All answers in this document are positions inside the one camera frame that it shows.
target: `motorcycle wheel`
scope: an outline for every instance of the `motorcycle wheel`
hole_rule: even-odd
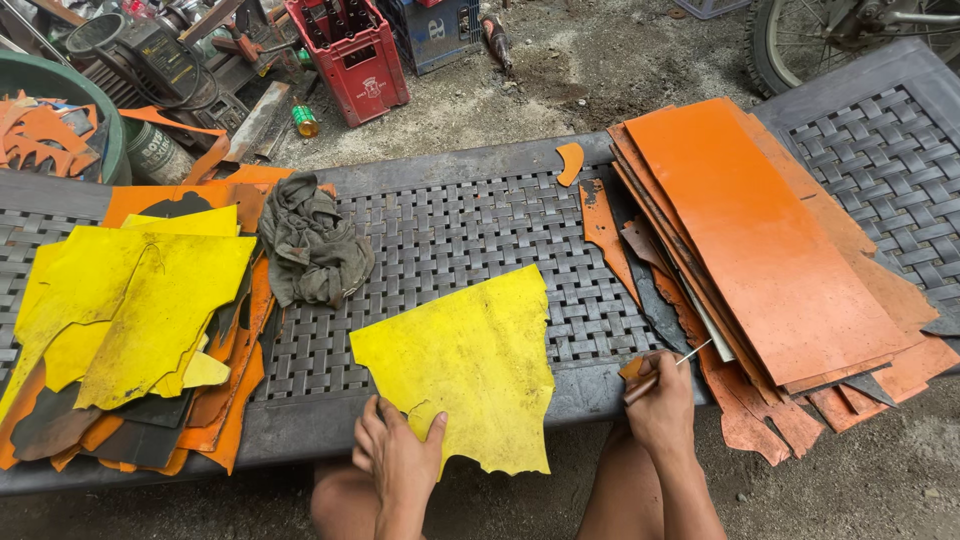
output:
[[[888,43],[890,37],[863,37],[856,50],[839,50],[820,37],[826,0],[754,0],[747,12],[745,47],[754,84],[772,97],[823,75]],[[956,12],[957,0],[932,0],[921,12]],[[932,30],[915,25],[913,31]],[[960,53],[960,34],[924,37],[944,62]]]

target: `motorcycle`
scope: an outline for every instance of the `motorcycle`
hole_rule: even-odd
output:
[[[772,97],[900,37],[922,37],[949,65],[958,33],[960,0],[754,0],[748,67]]]

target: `wooden handle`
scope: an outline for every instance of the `wooden handle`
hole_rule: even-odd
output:
[[[633,405],[636,400],[647,395],[647,392],[650,390],[653,390],[657,386],[658,382],[660,382],[659,371],[654,370],[648,373],[645,377],[640,379],[640,383],[637,386],[634,386],[623,394],[624,405]]]

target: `red plastic crate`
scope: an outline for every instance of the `red plastic crate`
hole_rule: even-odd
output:
[[[314,8],[320,5],[322,0],[286,0],[283,4],[303,37],[303,47],[326,80],[326,86],[337,101],[340,113],[351,128],[389,112],[394,105],[410,101],[410,92],[407,91],[407,82],[403,78],[403,68],[400,67],[390,24],[368,0],[360,0],[360,5],[376,17],[379,26],[364,30],[353,39],[341,39],[331,43],[327,50],[314,47],[313,41],[307,37],[300,13],[300,6],[304,2],[308,8]],[[327,17],[315,20],[329,37]],[[350,55],[361,50],[366,50],[367,54],[375,52],[375,56],[348,67],[348,62],[345,61],[348,61]]]

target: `concrete floor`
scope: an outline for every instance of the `concrete floor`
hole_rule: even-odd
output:
[[[676,20],[665,15],[671,6],[515,0],[505,18],[516,86],[505,86],[491,57],[478,53],[424,77],[408,73],[413,101],[353,130],[319,88],[309,104],[321,136],[290,134],[274,164],[315,169],[595,131],[720,95],[744,108],[757,102],[743,61],[743,12]],[[960,380],[935,381],[900,410],[826,433],[803,460],[777,468],[728,449],[719,418],[717,409],[698,411],[697,453],[730,538],[960,538]],[[551,476],[488,475],[469,459],[451,459],[424,532],[431,539],[572,538],[609,428],[548,432]],[[302,465],[10,498],[0,500],[0,538],[309,539],[316,537],[310,488],[311,470]]]

